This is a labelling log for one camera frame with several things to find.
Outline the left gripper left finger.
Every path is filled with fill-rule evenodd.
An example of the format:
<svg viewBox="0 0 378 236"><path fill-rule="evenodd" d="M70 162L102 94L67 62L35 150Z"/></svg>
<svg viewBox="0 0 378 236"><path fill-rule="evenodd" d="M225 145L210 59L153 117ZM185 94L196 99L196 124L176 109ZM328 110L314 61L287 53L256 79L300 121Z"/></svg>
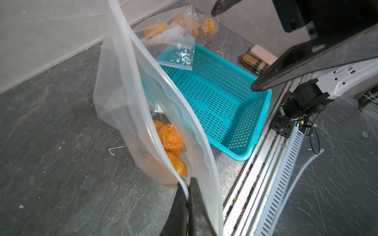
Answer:
<svg viewBox="0 0 378 236"><path fill-rule="evenodd" d="M186 236L188 234L188 206L183 188L178 184L166 224L160 236Z"/></svg>

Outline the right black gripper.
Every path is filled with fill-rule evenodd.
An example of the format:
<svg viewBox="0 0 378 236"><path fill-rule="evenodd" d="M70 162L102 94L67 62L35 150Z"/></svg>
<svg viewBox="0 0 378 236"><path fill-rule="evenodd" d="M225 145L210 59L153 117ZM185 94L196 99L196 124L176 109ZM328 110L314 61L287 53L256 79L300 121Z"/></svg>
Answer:
<svg viewBox="0 0 378 236"><path fill-rule="evenodd" d="M377 1L273 1L273 4L285 32L312 23L320 38L289 48L251 84L252 91L265 91L311 72L378 57Z"/></svg>

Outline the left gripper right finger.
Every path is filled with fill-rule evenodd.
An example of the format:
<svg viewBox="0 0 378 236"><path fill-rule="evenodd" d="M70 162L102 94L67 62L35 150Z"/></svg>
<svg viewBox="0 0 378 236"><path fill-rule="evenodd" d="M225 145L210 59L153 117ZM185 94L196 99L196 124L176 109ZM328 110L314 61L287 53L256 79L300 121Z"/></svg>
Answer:
<svg viewBox="0 0 378 236"><path fill-rule="evenodd" d="M197 178L192 177L189 185L189 236L216 236L208 216Z"/></svg>

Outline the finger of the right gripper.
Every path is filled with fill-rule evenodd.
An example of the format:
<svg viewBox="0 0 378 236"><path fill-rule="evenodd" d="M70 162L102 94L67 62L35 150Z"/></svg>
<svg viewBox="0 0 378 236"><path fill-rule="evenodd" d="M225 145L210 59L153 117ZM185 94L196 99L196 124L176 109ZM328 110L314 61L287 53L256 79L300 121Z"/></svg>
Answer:
<svg viewBox="0 0 378 236"><path fill-rule="evenodd" d="M229 10L234 5L238 4L242 0L216 0L212 10L211 15L213 17L218 16L227 10Z"/></svg>

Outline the clear plastic bag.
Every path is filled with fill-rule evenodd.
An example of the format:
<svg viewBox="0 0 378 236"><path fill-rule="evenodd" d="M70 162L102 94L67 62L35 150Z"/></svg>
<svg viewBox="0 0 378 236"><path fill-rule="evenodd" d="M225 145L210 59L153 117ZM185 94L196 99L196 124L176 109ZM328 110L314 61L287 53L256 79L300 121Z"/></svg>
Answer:
<svg viewBox="0 0 378 236"><path fill-rule="evenodd" d="M194 37L192 30L184 29L177 24L172 24L171 20L180 13L194 17L199 22L200 27L205 18L210 18L214 21L217 31L219 30L219 25L213 18L205 14L197 13L195 8L189 5L150 17L137 25L133 31L150 54L156 59L158 64L178 69L192 70L196 45L203 46L210 38L203 39L200 33L198 37ZM168 23L166 30L154 38L144 38L144 31L157 21L166 21Z"/></svg>
<svg viewBox="0 0 378 236"><path fill-rule="evenodd" d="M129 26L117 1L109 1L93 101L100 119L119 130L137 167L158 184L181 185L189 196L198 181L208 219L223 234L221 185L205 132L183 94ZM175 171L153 122L159 105L184 141L189 174Z"/></svg>

